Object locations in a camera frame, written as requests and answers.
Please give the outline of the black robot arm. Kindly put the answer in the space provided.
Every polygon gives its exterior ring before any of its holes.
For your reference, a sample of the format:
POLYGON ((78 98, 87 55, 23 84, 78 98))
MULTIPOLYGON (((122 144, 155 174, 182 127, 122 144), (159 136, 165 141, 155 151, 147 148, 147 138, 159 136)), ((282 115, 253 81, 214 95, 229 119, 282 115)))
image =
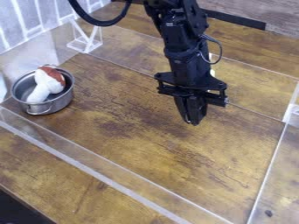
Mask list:
POLYGON ((165 43, 171 71, 158 73, 158 92, 174 98, 182 119, 198 125, 211 104, 226 106, 227 83, 211 75, 207 14, 197 0, 115 0, 142 4, 165 43))

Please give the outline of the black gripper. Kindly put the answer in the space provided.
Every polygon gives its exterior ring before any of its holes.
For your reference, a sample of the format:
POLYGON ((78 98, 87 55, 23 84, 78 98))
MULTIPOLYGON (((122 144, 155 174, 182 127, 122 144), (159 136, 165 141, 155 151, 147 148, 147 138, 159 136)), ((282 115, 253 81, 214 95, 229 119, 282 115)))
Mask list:
POLYGON ((158 93, 175 96, 174 101, 179 110, 182 119, 194 126, 201 124, 207 115, 207 103, 226 107, 230 99, 226 95, 227 83, 211 75, 206 75, 198 84, 181 85, 174 80, 174 73, 158 73, 154 78, 158 80, 158 93))

